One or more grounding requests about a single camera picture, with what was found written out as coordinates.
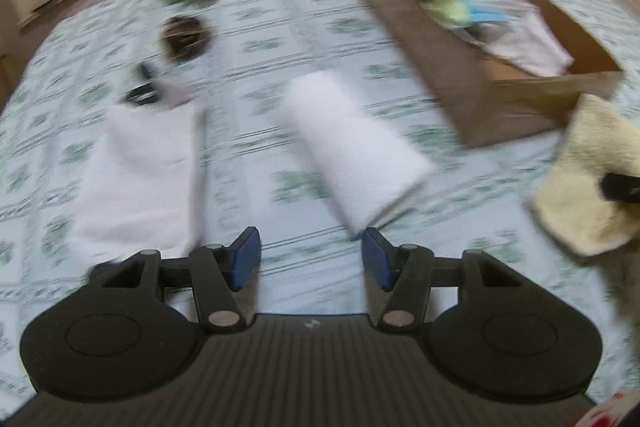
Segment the rolled white towel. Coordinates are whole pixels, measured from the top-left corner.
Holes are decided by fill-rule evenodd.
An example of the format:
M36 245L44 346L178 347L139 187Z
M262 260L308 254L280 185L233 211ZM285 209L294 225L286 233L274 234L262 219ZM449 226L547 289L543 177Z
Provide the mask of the rolled white towel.
M432 164L340 86L335 71L295 79L284 111L354 236L410 208Z

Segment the metal screw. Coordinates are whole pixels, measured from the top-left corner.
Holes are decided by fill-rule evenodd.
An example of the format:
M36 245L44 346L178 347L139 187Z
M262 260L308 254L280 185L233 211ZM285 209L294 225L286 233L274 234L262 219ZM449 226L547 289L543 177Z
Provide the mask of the metal screw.
M231 310L220 310L209 315L209 322L219 328L230 328L240 321L240 315Z
M405 310L393 310L391 312L386 312L383 315L382 320L394 328L405 328L407 326L411 326L414 323L415 318L411 313Z

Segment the mattress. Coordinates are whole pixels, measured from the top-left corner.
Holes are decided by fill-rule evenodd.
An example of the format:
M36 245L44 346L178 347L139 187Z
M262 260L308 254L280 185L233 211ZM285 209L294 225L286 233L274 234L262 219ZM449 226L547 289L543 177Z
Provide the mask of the mattress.
M640 120L640 26L612 0L553 0L616 57L626 76L617 109ZM194 15L214 29L207 53L183 64L164 57L162 23ZM19 359L21 331L81 285L69 262L71 203L105 111L141 83L149 60L176 74L207 107L204 225L228 244L258 227L262 263L244 304L260 312L376 313L381 296L363 274L317 172L299 160L282 122L287 81L320 68L342 71L364 109L387 121L438 171L418 209L385 228L392 242L438 256L482 248L586 314L604 339L589 389L601 401L640 386L640 257L634 248L578 264L539 229L527 198L553 162L551 132L465 150L401 49L362 0L215 0L164 6L110 0L60 23L30 62L0 118L0 413L33 390ZM434 291L430 316L455 296ZM193 313L188 294L174 305Z

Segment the ribbed black surface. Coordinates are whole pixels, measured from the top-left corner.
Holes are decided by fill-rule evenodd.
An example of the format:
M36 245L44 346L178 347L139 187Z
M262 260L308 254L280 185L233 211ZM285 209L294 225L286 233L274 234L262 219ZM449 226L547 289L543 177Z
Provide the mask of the ribbed black surface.
M8 427L567 427L583 396L546 405L496 403L442 377L409 337L365 315L259 315L210 338L165 387L111 404L40 394Z

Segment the folded white towel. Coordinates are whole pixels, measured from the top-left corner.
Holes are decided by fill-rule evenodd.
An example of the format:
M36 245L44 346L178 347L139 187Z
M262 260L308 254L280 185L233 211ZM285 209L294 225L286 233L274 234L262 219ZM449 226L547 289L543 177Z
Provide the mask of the folded white towel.
M334 71L295 79L284 109L353 235L407 209L431 163L381 121L362 112Z
M193 101L172 105L108 110L74 203L69 246L80 266L146 248L180 257L198 239L199 117Z
M536 76L558 76L574 61L535 11L510 22L508 31L487 42L484 50Z

